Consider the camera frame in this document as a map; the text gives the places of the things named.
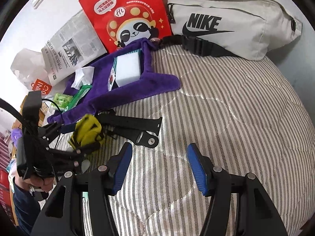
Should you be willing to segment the left forearm dark sleeve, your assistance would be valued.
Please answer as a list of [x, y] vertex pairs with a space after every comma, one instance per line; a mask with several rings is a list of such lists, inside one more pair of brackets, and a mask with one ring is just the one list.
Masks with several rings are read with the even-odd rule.
[[15, 183], [13, 186], [13, 203], [19, 224], [17, 229], [23, 235], [31, 235], [32, 228], [41, 212], [40, 204], [29, 191], [20, 188]]

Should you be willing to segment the person left hand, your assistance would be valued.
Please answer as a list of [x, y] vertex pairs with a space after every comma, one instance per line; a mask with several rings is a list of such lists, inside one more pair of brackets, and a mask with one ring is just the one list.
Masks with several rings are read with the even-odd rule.
[[32, 175], [30, 178], [23, 179], [19, 175], [14, 177], [15, 184], [26, 191], [29, 191], [31, 186], [41, 188], [44, 192], [49, 192], [53, 189], [54, 178], [39, 178]]

